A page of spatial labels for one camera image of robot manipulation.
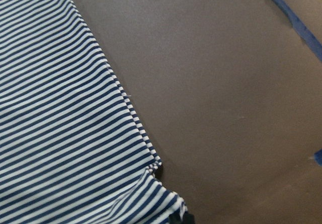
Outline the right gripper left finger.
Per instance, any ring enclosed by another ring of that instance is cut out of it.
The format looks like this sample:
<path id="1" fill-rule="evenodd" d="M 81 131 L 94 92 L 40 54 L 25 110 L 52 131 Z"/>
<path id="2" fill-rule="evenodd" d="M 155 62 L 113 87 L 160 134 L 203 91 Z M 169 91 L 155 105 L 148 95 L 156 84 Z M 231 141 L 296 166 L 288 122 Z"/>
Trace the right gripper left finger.
<path id="1" fill-rule="evenodd" d="M 180 224 L 180 216 L 176 214 L 169 215 L 169 224 Z"/>

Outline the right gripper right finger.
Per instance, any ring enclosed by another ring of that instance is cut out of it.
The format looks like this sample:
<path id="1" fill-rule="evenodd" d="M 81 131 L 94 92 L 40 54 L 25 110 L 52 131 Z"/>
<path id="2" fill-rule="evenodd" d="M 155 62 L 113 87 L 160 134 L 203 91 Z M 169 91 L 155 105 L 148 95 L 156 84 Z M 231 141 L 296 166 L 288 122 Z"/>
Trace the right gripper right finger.
<path id="1" fill-rule="evenodd" d="M 189 212 L 185 212 L 182 218 L 182 224 L 195 224 L 195 217 Z"/>

